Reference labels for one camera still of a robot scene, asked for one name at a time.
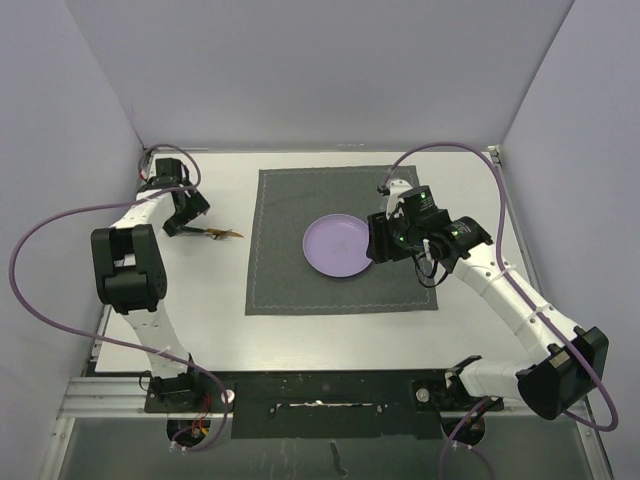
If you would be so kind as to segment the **green handled knife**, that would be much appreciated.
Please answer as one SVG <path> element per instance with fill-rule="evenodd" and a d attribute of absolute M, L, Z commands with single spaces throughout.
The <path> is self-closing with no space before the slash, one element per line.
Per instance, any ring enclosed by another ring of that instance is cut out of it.
<path fill-rule="evenodd" d="M 206 234 L 206 230 L 211 228 L 198 228 L 198 227 L 188 227 L 185 226 L 181 229 L 182 234 L 190 234 L 190 235 L 204 235 L 206 237 L 211 238 Z"/>

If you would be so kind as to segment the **purple plate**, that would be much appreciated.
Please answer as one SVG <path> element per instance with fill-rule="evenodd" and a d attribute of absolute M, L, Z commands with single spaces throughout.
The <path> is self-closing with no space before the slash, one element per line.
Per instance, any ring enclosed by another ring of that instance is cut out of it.
<path fill-rule="evenodd" d="M 372 263 L 366 256 L 367 246 L 367 224 L 347 214 L 320 217 L 307 228 L 302 240 L 309 265 L 332 278 L 348 278 L 364 272 Z"/>

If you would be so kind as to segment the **grey cloth napkin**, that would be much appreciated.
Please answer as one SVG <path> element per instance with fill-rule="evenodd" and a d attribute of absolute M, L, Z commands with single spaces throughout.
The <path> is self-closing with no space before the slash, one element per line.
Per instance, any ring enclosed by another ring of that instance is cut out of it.
<path fill-rule="evenodd" d="M 385 166 L 265 169 L 258 178 L 245 312 L 300 316 L 435 311 L 411 261 L 366 255 Z"/>

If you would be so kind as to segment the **silver fork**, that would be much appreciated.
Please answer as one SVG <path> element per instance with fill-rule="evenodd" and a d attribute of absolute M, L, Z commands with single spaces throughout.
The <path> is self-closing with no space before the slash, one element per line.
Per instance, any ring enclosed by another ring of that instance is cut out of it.
<path fill-rule="evenodd" d="M 224 240 L 228 238 L 243 238 L 243 235 L 230 229 L 230 230 L 220 230 L 220 229 L 207 229 L 206 234 L 213 238 L 214 240 Z"/>

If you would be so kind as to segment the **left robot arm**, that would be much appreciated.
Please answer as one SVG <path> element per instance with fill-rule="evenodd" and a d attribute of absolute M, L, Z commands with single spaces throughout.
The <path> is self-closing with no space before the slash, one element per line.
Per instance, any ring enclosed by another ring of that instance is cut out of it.
<path fill-rule="evenodd" d="M 168 277 L 157 236 L 178 235 L 208 209 L 186 165 L 176 158 L 159 158 L 136 204 L 90 237 L 99 299 L 129 323 L 145 348 L 151 365 L 148 393 L 182 411 L 201 403 L 203 386 L 164 305 Z"/>

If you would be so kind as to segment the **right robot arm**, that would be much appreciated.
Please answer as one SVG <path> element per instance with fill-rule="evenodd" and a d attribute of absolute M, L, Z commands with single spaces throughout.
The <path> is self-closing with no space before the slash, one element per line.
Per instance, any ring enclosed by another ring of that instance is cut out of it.
<path fill-rule="evenodd" d="M 585 330 L 555 309 L 501 259 L 479 223 L 468 216 L 451 219 L 428 186 L 394 179 L 378 191 L 386 207 L 367 218 L 367 257 L 380 264 L 426 255 L 482 298 L 526 353 L 523 362 L 470 356 L 448 369 L 444 394 L 452 406 L 502 397 L 553 420 L 595 388 L 609 346 L 601 330 Z"/>

